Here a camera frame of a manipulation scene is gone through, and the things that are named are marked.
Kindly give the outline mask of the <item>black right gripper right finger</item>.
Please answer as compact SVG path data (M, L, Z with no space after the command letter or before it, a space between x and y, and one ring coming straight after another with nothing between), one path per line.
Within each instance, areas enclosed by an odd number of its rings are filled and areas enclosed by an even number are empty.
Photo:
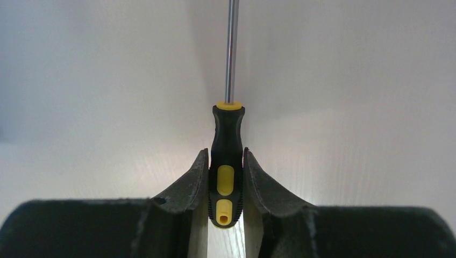
M244 151L247 257L455 257L455 236L434 210L315 206Z

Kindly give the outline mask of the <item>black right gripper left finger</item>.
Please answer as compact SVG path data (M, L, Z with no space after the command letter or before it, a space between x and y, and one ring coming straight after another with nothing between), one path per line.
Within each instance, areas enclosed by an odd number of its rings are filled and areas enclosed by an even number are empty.
M150 198L31 200L1 227L1 257L206 257L208 150Z

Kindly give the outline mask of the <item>black yellow screwdriver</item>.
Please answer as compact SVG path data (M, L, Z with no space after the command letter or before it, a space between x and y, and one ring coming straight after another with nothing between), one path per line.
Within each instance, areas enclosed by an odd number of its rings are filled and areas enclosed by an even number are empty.
M239 1L229 2L225 96L213 106L215 136L209 167L209 219L214 226L234 226L243 210L243 145L241 122L245 108L234 100Z

